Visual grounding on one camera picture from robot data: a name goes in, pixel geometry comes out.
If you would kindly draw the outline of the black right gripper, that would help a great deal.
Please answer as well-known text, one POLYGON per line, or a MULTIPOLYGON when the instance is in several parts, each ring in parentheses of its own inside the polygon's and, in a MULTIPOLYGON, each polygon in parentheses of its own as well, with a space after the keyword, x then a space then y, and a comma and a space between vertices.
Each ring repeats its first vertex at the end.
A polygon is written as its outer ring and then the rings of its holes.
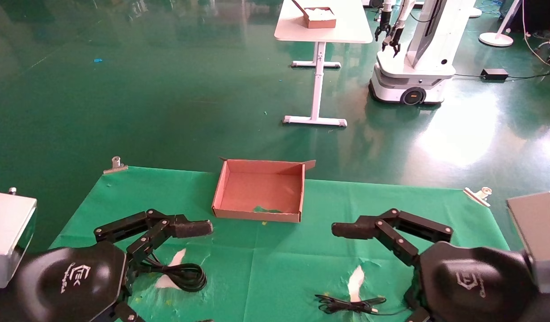
POLYGON ((418 258, 406 322, 520 322, 538 294, 522 254, 438 242, 418 258))

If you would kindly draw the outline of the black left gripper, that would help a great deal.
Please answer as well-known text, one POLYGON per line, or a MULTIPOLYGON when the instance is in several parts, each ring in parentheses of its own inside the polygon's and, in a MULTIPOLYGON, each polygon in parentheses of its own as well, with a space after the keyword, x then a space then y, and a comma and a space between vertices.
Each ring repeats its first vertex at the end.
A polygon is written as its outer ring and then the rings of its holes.
POLYGON ((124 252, 108 242, 30 255, 11 282, 11 320, 144 322, 120 302, 125 260, 124 252))

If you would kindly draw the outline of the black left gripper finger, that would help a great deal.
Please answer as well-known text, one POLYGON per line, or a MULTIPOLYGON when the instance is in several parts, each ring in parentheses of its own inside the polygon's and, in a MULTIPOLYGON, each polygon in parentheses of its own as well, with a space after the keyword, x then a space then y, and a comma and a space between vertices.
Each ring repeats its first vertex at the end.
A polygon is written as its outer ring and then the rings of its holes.
POLYGON ((116 220, 94 230, 97 242, 116 243, 127 238, 139 236, 127 248, 128 257, 137 263, 156 265, 152 256, 155 249, 169 238, 191 238, 209 236, 213 232, 209 220, 190 221, 185 215, 165 215, 155 209, 136 213, 116 220))

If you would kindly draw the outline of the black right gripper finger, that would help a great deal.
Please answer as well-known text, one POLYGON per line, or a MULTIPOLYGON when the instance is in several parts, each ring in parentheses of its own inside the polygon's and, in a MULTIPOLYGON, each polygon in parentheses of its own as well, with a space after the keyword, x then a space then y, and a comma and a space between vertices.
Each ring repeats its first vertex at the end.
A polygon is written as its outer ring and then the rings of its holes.
POLYGON ((351 240, 375 238, 409 267, 416 265, 418 249, 400 232, 432 243, 450 242, 453 235, 448 226, 395 208, 379 216, 359 216, 353 223, 335 222, 331 230, 334 236, 351 240))

